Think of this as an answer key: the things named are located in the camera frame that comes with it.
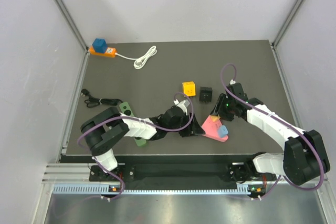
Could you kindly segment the black plug adapter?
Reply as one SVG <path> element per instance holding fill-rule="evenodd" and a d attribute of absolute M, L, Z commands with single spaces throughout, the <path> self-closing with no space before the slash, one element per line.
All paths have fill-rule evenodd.
<path fill-rule="evenodd" d="M 199 101 L 209 103 L 212 101 L 213 89 L 211 87 L 200 87 Z"/>

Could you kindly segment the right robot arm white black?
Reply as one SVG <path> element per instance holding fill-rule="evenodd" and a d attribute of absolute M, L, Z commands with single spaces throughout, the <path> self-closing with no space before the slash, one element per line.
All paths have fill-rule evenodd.
<path fill-rule="evenodd" d="M 225 121 L 241 118 L 259 128 L 283 150 L 282 154 L 255 154 L 245 166 L 245 174 L 252 180 L 270 173 L 282 175 L 300 186 L 330 171 L 319 132 L 306 131 L 286 122 L 259 99 L 248 98 L 240 83 L 226 87 L 226 92 L 219 95 L 211 115 Z"/>

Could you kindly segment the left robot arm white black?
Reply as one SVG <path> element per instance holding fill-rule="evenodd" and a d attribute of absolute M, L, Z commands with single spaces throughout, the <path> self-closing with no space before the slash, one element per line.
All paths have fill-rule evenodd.
<path fill-rule="evenodd" d="M 184 100 L 163 114 L 145 119 L 111 107 L 80 127 L 81 138 L 85 139 L 93 160 L 102 166 L 102 176 L 114 180 L 119 168 L 112 149 L 123 137 L 156 141 L 164 138 L 168 132 L 177 132 L 181 137 L 204 135 L 205 131 L 194 113 L 187 111 L 187 107 L 188 101 Z"/>

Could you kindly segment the light blue plug adapter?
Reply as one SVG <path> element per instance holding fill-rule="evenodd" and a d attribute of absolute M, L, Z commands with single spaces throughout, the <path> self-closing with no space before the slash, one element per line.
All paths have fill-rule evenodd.
<path fill-rule="evenodd" d="M 226 128 L 226 126 L 221 125 L 218 129 L 217 129 L 217 134 L 220 138 L 224 138 L 228 135 L 228 129 Z"/>

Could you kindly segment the small yellow plug adapter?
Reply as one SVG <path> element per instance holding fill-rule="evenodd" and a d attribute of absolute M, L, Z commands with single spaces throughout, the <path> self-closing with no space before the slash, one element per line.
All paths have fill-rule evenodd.
<path fill-rule="evenodd" d="M 216 122 L 218 120 L 220 120 L 220 116 L 219 115 L 211 115 L 211 119 L 213 122 Z"/>

